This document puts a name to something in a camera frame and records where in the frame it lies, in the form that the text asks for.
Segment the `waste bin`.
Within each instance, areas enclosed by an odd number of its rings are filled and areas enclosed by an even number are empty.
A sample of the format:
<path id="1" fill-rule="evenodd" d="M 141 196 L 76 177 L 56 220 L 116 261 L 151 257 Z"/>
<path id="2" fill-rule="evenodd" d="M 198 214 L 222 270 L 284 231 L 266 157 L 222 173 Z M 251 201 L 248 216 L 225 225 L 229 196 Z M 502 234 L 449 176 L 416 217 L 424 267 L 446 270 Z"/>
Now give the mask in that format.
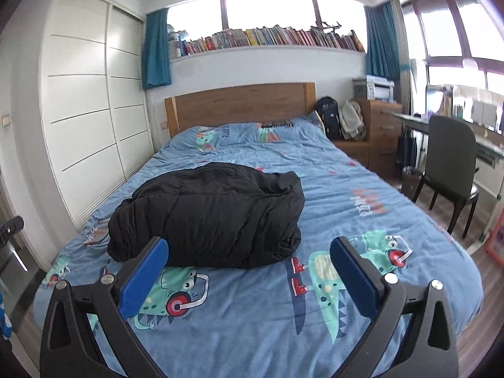
<path id="1" fill-rule="evenodd" d="M 423 172 L 413 166 L 405 166 L 402 169 L 401 192 L 408 199 L 412 200 L 414 198 L 422 174 Z"/>

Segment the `dark hanging bag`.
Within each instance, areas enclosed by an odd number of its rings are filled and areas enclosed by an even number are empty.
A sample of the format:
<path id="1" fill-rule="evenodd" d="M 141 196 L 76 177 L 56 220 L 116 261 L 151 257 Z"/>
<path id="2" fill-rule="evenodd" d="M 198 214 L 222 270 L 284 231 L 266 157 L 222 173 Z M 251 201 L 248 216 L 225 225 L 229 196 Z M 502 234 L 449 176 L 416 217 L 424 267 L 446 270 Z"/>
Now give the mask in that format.
<path id="1" fill-rule="evenodd" d="M 409 129 L 398 137 L 395 164 L 399 170 L 405 167 L 415 167 L 417 164 L 417 142 Z"/>

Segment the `white printer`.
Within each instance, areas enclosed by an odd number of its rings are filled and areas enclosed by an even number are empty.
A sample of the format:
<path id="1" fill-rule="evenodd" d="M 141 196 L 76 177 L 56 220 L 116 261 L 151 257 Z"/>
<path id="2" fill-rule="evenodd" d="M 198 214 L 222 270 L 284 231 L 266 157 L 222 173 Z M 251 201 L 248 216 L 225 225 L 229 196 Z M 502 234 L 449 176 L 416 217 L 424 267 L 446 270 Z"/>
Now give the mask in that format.
<path id="1" fill-rule="evenodd" d="M 395 83 L 387 78 L 367 75 L 352 80 L 354 98 L 394 102 Z"/>

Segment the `black backpack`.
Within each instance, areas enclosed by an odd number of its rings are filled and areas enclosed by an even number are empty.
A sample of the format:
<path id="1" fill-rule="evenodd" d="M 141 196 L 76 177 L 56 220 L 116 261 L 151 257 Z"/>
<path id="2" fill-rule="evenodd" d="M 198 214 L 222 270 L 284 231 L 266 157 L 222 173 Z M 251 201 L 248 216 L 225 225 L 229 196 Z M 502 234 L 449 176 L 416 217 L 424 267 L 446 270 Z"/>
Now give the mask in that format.
<path id="1" fill-rule="evenodd" d="M 316 102 L 314 109 L 322 120 L 326 136 L 332 141 L 342 140 L 337 101 L 330 96 L 324 96 Z"/>

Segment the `teal curtain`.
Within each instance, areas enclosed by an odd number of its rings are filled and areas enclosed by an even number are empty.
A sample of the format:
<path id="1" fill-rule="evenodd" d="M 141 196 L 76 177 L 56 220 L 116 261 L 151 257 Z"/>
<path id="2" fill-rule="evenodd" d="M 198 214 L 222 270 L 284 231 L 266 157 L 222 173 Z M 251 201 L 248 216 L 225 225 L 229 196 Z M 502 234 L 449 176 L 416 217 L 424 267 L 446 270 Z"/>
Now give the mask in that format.
<path id="1" fill-rule="evenodd" d="M 391 2 L 364 7 L 366 15 L 366 73 L 397 81 L 400 59 Z"/>
<path id="2" fill-rule="evenodd" d="M 147 15 L 142 51 L 144 90 L 172 84 L 168 44 L 168 8 Z"/>

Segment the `black puffer jacket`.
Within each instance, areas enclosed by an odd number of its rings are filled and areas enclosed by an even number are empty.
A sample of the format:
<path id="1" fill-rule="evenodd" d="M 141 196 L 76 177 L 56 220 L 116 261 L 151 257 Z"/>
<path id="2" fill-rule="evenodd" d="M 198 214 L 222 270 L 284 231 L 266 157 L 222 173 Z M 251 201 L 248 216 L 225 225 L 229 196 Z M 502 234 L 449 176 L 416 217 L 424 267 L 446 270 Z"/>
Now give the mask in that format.
<path id="1" fill-rule="evenodd" d="M 125 262 L 161 237 L 169 247 L 168 266 L 275 264 L 301 243 L 304 204 L 295 172 L 265 173 L 222 162 L 167 172 L 116 207 L 108 221 L 108 254 Z"/>

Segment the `teal left curtain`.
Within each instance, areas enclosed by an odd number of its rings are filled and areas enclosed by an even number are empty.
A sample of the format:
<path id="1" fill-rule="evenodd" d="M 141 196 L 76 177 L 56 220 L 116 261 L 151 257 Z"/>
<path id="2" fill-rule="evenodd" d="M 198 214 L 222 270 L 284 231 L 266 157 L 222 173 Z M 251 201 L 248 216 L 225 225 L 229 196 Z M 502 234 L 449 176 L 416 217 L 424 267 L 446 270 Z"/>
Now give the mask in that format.
<path id="1" fill-rule="evenodd" d="M 147 15 L 142 51 L 144 90 L 172 84 L 168 44 L 168 8 Z"/>

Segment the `wooden headboard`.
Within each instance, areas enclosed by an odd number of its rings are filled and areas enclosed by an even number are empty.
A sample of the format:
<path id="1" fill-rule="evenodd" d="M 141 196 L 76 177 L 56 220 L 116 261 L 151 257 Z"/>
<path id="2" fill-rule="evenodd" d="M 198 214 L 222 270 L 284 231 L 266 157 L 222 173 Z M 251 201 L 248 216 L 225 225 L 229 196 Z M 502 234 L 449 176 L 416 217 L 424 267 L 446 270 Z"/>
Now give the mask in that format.
<path id="1" fill-rule="evenodd" d="M 203 90 L 164 100 L 162 129 L 174 137 L 193 126 L 277 122 L 314 111 L 315 83 L 248 84 Z"/>

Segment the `row of books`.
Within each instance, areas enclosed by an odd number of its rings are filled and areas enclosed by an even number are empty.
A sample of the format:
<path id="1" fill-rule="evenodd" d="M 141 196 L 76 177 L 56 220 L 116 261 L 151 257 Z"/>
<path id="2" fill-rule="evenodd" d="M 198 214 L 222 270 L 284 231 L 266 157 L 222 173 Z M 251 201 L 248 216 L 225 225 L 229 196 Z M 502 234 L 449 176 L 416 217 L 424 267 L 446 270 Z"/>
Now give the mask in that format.
<path id="1" fill-rule="evenodd" d="M 225 29 L 194 40 L 182 38 L 180 33 L 172 33 L 168 37 L 171 59 L 219 49 L 260 46 L 307 46 L 366 52 L 354 30 L 342 35 L 334 28 L 325 30 L 314 26 L 309 30 L 279 25 L 245 30 Z"/>

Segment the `teal right curtain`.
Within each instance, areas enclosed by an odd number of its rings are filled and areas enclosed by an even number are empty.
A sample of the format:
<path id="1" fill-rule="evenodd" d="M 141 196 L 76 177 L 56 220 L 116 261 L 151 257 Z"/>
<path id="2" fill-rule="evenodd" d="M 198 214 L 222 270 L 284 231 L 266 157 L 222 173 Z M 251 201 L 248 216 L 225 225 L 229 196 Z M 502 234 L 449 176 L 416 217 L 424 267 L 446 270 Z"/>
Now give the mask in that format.
<path id="1" fill-rule="evenodd" d="M 366 15 L 366 73 L 397 81 L 400 59 L 391 2 L 364 7 Z"/>

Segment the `white sliding wardrobe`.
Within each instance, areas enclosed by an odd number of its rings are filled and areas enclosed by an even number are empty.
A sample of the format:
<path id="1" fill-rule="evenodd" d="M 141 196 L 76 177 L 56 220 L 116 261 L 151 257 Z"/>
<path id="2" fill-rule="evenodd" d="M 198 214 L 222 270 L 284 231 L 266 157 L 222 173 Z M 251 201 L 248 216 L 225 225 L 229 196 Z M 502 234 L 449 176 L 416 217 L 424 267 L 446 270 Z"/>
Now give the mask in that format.
<path id="1" fill-rule="evenodd" d="M 49 163 L 76 229 L 154 154 L 141 82 L 144 23 L 107 0 L 53 0 L 40 111 Z"/>

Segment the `wooden drawer dresser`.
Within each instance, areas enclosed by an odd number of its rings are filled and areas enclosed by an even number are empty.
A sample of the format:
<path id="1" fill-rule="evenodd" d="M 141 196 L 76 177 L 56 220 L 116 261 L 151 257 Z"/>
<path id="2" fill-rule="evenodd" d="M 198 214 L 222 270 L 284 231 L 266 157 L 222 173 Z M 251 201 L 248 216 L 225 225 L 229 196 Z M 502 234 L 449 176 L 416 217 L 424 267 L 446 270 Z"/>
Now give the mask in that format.
<path id="1" fill-rule="evenodd" d="M 380 178 L 391 179 L 397 173 L 397 141 L 402 135 L 402 123 L 394 113 L 401 113 L 402 105 L 366 99 L 356 101 L 360 105 L 366 137 L 363 141 L 340 140 L 332 143 Z"/>

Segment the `beige bag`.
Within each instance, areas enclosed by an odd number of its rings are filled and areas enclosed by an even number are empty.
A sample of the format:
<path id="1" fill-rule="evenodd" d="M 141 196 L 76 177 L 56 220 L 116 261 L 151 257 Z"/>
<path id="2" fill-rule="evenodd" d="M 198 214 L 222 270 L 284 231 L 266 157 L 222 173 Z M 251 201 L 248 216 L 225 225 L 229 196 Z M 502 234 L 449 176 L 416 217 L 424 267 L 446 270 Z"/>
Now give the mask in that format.
<path id="1" fill-rule="evenodd" d="M 347 141 L 363 141 L 366 137 L 366 125 L 359 103 L 348 100 L 338 112 L 343 138 Z"/>

